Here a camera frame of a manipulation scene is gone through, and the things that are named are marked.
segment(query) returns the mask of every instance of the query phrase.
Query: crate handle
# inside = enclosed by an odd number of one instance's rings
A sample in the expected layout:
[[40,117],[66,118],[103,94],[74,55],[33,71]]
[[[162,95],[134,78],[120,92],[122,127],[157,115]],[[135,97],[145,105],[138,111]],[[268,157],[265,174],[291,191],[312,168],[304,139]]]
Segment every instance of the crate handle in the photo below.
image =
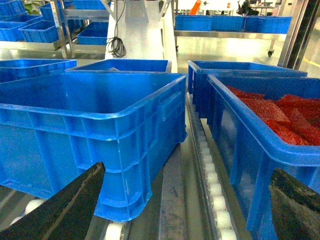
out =
[[184,98],[181,92],[175,92],[170,97],[166,98],[164,101],[160,102],[159,113],[160,118],[164,122],[167,117],[176,109],[181,106]]

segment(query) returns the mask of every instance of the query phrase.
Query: green plant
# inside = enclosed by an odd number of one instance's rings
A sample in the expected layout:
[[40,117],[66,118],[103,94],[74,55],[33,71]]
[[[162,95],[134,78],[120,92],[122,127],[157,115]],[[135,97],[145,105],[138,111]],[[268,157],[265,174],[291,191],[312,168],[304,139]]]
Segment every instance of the green plant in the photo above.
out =
[[30,15],[39,15],[40,10],[39,7],[44,5],[45,1],[32,1],[32,0],[25,0],[23,1],[25,10]]

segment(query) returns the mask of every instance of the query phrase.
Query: blue plastic crate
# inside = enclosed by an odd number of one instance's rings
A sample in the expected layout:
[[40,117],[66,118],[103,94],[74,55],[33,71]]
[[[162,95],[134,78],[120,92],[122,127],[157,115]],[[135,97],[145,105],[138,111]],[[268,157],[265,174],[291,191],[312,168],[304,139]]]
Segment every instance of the blue plastic crate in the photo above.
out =
[[244,24],[245,17],[243,16],[211,16],[212,31],[241,32]]
[[259,17],[258,33],[287,34],[291,16]]
[[73,0],[73,4],[75,9],[80,9],[80,10],[105,10],[106,9],[100,0]]
[[107,29],[86,28],[77,36],[78,44],[83,45],[106,45]]
[[108,29],[109,22],[94,21],[91,22],[86,29]]
[[27,15],[26,11],[19,14],[14,14],[14,15],[6,15],[6,16],[3,15],[3,16],[0,16],[0,21],[6,21],[7,19],[12,19],[14,17],[20,17],[24,15]]
[[188,90],[193,94],[195,110],[199,112],[200,118],[207,117],[208,88],[207,75],[217,76],[284,76],[284,77],[306,77],[303,71],[292,70],[279,66],[269,66],[254,62],[231,62],[231,61],[188,61],[189,78]]
[[26,42],[53,43],[59,39],[55,23],[39,21],[19,29]]
[[211,31],[211,18],[202,15],[177,15],[175,30],[179,31]]
[[18,23],[25,23],[26,25],[34,24],[37,22],[42,21],[43,17],[41,15],[19,15],[15,17],[11,17],[6,19],[4,22],[18,22]]
[[82,27],[82,21],[77,19],[70,19],[68,20],[68,26],[70,33],[73,33],[74,31]]
[[21,0],[0,0],[1,16],[16,15],[25,11],[25,6]]
[[24,39],[19,28],[25,26],[24,22],[0,22],[0,41],[17,42]]
[[[68,8],[70,5],[73,4],[72,1],[63,1],[63,2],[64,2],[64,7],[65,8]],[[63,21],[64,17],[63,17],[63,13],[62,13],[59,1],[57,2],[57,6],[59,8],[60,18]],[[48,20],[48,21],[53,21],[54,20],[54,15],[52,13],[52,8],[51,8],[51,4],[50,3],[47,3],[47,4],[39,7],[39,9],[40,9],[41,14],[43,16],[43,19]]]
[[50,198],[96,162],[95,215],[136,218],[186,138],[186,74],[68,72],[0,84],[0,184]]
[[112,70],[134,72],[167,72],[171,73],[170,60],[144,59],[107,59],[95,63],[68,69],[68,71],[107,72]]
[[0,83],[60,73],[77,66],[77,60],[68,59],[15,59],[0,61]]
[[246,16],[244,29],[246,32],[258,33],[261,16]]
[[246,229],[254,240],[276,240],[268,186],[281,168],[320,193],[320,146],[284,142],[226,86],[265,94],[278,100],[285,94],[320,98],[320,80],[301,77],[236,77],[210,75],[210,126],[230,177]]

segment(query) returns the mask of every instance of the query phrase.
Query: orange object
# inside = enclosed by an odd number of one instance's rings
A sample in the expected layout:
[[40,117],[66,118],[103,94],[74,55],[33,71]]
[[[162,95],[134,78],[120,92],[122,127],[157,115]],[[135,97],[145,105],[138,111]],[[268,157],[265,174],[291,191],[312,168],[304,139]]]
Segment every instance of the orange object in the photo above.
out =
[[196,15],[201,5],[201,0],[197,0],[191,9],[189,15]]

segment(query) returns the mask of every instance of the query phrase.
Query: stainless steel shelf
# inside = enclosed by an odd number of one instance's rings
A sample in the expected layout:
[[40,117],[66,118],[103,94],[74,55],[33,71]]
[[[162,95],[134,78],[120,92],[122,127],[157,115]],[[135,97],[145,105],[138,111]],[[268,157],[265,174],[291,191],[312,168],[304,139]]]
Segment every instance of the stainless steel shelf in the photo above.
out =
[[61,48],[61,41],[52,43],[26,42],[26,41],[0,41],[0,49],[19,49],[30,51],[55,51]]
[[92,20],[99,22],[109,21],[109,12],[107,10],[79,10],[67,8],[64,10],[67,19]]
[[225,39],[263,39],[284,42],[286,34],[232,32],[232,31],[174,31],[176,37],[225,38]]
[[72,50],[75,54],[105,54],[106,46],[78,44],[78,40],[75,40],[72,44]]

